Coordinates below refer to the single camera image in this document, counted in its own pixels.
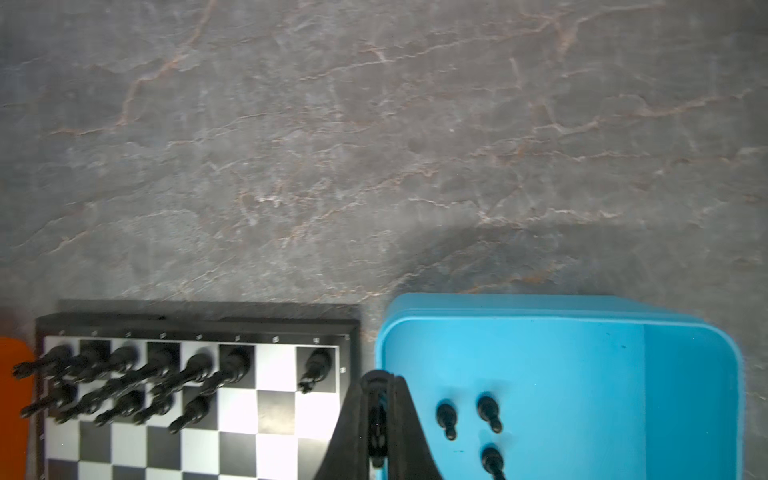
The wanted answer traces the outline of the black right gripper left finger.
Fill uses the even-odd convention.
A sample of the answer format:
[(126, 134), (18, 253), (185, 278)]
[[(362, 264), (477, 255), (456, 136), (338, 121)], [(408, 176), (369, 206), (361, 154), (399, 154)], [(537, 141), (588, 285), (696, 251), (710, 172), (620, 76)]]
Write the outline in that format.
[(336, 427), (316, 480), (365, 480), (370, 477), (371, 399), (380, 370), (372, 370), (353, 382), (346, 393)]

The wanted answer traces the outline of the black chess piece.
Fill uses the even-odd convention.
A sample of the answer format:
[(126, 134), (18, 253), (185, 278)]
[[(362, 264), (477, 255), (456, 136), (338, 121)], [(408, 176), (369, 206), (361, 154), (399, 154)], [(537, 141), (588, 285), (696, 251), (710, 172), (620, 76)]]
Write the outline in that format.
[(368, 456), (375, 469), (381, 469), (387, 458), (387, 413), (381, 402), (369, 408)]

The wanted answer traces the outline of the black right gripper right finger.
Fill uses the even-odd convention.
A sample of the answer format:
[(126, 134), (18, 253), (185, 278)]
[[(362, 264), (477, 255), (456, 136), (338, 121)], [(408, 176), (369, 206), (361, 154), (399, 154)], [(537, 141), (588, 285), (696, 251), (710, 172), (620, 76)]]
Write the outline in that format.
[(386, 407), (387, 458), (381, 479), (442, 479), (403, 377), (381, 371), (377, 402)]

